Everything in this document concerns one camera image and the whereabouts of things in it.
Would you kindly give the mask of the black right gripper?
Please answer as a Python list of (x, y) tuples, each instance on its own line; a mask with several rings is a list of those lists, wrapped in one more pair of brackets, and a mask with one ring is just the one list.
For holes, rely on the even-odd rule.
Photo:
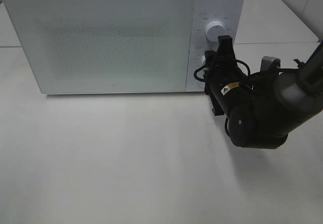
[(218, 37), (217, 51), (205, 51), (205, 93), (212, 102), (216, 116), (231, 114), (232, 109), (246, 101), (245, 92), (239, 86), (246, 75), (237, 65), (233, 39), (229, 35)]

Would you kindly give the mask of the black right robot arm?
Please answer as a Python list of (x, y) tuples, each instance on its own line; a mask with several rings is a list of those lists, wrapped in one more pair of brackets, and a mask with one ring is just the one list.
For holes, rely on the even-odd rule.
[(322, 111), (322, 46), (295, 69), (264, 57), (260, 71), (245, 74), (230, 36), (205, 52), (205, 94), (213, 113), (226, 116), (225, 131), (238, 147), (276, 149), (288, 134)]

